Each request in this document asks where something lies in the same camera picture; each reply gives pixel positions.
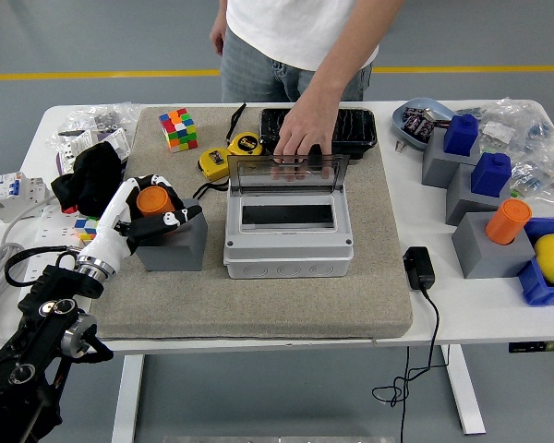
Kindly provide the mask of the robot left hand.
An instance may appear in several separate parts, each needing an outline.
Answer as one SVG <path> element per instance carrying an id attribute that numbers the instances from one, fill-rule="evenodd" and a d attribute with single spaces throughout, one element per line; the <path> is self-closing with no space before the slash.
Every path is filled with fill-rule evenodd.
<path id="1" fill-rule="evenodd" d="M 143 215 L 138 208 L 138 195 L 144 190 L 166 192 L 174 208 Z M 116 190 L 98 222 L 95 238 L 78 253 L 77 272 L 99 282 L 107 281 L 142 241 L 173 232 L 201 213 L 197 203 L 185 206 L 163 176 L 131 177 Z"/>

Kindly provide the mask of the person's left hand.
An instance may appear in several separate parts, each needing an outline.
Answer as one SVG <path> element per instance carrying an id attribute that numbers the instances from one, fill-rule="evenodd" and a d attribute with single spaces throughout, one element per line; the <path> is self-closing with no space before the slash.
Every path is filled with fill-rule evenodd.
<path id="1" fill-rule="evenodd" d="M 285 116 L 273 155 L 296 160 L 319 147 L 322 156 L 329 158 L 342 94 L 337 89 L 308 87 Z"/>

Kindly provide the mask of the person's right hand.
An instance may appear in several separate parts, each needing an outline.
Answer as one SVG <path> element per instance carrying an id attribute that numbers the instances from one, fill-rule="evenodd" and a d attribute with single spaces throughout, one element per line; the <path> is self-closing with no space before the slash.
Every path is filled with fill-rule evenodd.
<path id="1" fill-rule="evenodd" d="M 211 28 L 211 33 L 210 33 L 211 44 L 214 49 L 214 52 L 219 56 L 223 55 L 226 29 L 227 29 L 227 23 L 225 21 L 225 18 L 217 18 Z"/>

